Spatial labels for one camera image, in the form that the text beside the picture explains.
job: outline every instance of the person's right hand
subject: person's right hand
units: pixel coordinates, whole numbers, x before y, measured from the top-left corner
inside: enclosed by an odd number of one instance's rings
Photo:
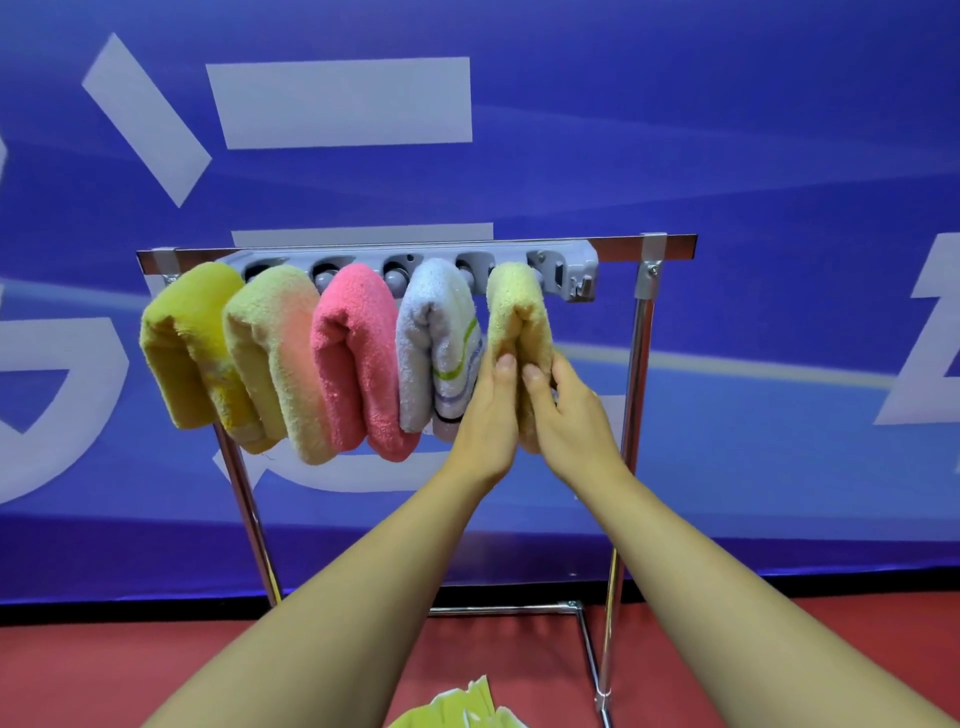
[[[605,471],[612,474],[624,468],[603,403],[565,357],[553,355],[556,403],[550,382],[537,366],[527,364],[522,374],[534,405],[540,451],[560,480],[575,487]]]

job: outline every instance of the towel rack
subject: towel rack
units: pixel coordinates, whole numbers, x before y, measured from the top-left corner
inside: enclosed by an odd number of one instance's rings
[[[561,296],[569,302],[592,301],[596,290],[599,263],[637,263],[634,298],[634,330],[630,345],[630,367],[627,376],[627,400],[624,412],[620,453],[631,473],[636,471],[636,457],[643,417],[643,396],[646,388],[653,330],[654,304],[660,288],[660,271],[666,260],[692,260],[697,235],[671,235],[665,232],[622,237],[560,238],[542,240],[479,240],[438,243],[395,243],[351,246],[311,246],[304,248],[155,248],[138,251],[136,256],[144,276],[161,276],[165,285],[201,263],[221,260],[236,268],[249,280],[271,265],[286,263],[300,267],[311,276],[318,288],[329,283],[336,271],[353,261],[361,261],[380,272],[396,298],[401,298],[406,280],[426,257],[447,257],[464,272],[474,294],[486,291],[487,276],[492,266],[505,260],[527,262],[538,273],[543,292]],[[253,499],[250,479],[240,448],[219,425],[214,425],[217,441],[233,488],[237,506],[253,557],[271,607],[282,599],[263,527]],[[587,628],[584,606],[579,601],[529,606],[494,606],[434,608],[433,617],[504,616],[524,614],[560,614],[576,617],[590,679],[594,688],[594,705],[602,724],[612,726],[610,716],[613,669],[613,638],[623,592],[623,561],[612,551],[604,605],[603,645],[600,664],[594,656]]]

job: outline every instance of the gray plastic holder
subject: gray plastic holder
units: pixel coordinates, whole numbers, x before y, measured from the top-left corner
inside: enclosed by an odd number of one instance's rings
[[[508,261],[526,263],[533,268],[544,295],[560,296],[572,303],[593,301],[596,296],[599,259],[589,241],[580,238],[250,248],[240,249],[221,261],[247,281],[275,265],[292,265],[306,273],[321,293],[341,268],[350,263],[363,263],[383,276],[394,298],[400,299],[417,266],[430,257],[444,258],[460,268],[476,296],[486,295],[491,271]]]

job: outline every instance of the finger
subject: finger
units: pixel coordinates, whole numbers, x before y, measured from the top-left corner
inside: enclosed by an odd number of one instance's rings
[[[493,370],[493,398],[511,409],[516,407],[516,357],[509,352],[496,360]]]
[[[573,365],[560,352],[553,352],[552,370],[554,381],[557,383],[557,392],[561,395],[564,393],[564,388],[575,387],[578,384],[583,385],[583,381],[577,376]]]
[[[480,371],[477,372],[476,384],[473,386],[473,399],[484,397],[493,389],[493,352],[487,349],[480,357]]]
[[[534,417],[538,421],[545,422],[557,416],[557,407],[553,403],[553,394],[550,392],[550,382],[536,364],[524,365],[523,386],[527,388],[530,402],[534,405]]]

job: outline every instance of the hand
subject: hand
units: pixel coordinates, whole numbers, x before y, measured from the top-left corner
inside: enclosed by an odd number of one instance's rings
[[[505,353],[493,366],[484,352],[473,397],[460,422],[445,467],[475,479],[487,491],[514,464],[516,427],[516,359]]]
[[[532,364],[523,368],[530,393],[543,459],[571,487],[596,478],[598,471],[624,469],[603,403],[573,371],[561,354],[553,355],[553,378],[559,394],[554,403],[550,382]]]

